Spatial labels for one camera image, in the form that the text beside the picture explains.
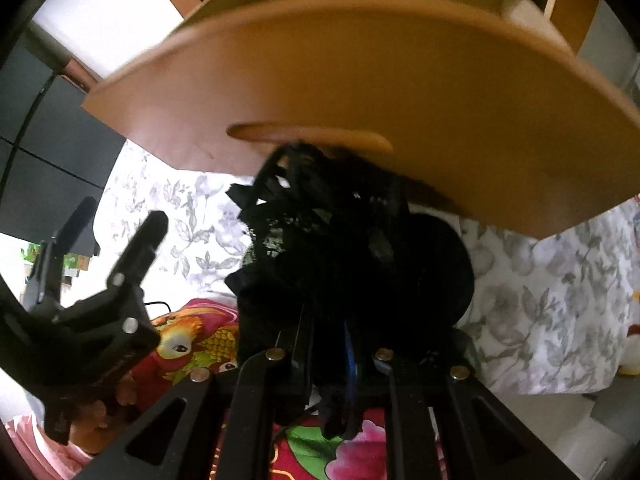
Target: white floral fabric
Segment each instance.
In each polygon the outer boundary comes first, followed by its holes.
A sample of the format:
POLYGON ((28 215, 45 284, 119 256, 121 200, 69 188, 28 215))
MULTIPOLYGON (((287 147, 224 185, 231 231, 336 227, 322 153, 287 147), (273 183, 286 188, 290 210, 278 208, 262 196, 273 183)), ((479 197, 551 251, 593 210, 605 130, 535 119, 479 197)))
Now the white floral fabric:
MULTIPOLYGON (((115 260, 148 211, 160 209, 169 233, 143 282, 147 296, 172 298, 178 308, 229 294, 223 280, 239 267, 250 238, 225 192, 250 180, 174 170, 128 140, 94 221, 100 258, 115 260)), ((474 267, 476 292, 458 326, 473 339, 470 358, 485 384, 519 394, 608 386, 630 316, 640 312, 633 299, 638 202, 545 240, 440 216, 459 231, 474 267)))

